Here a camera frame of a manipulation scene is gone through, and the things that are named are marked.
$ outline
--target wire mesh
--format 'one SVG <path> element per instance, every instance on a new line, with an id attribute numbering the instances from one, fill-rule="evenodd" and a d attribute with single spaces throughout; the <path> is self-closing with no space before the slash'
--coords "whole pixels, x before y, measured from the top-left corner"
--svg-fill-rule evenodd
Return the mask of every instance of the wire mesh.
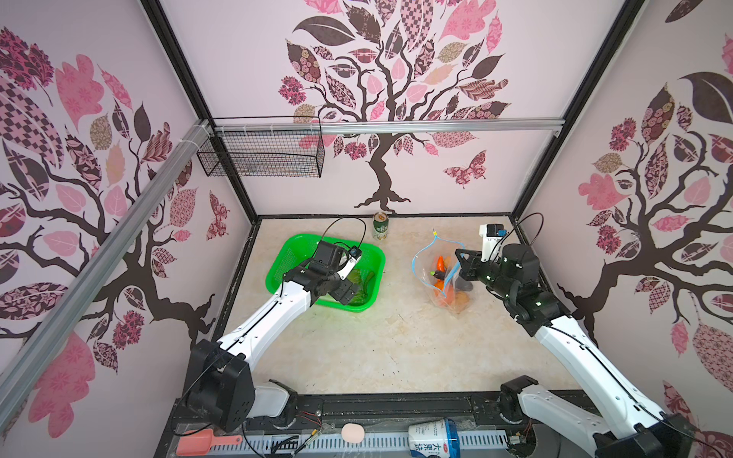
<path id="1" fill-rule="evenodd" d="M 217 132 L 199 149 L 199 161 L 209 177 L 320 178 L 325 148 L 320 122 L 312 119 L 295 117 L 303 123 L 296 130 Z"/>

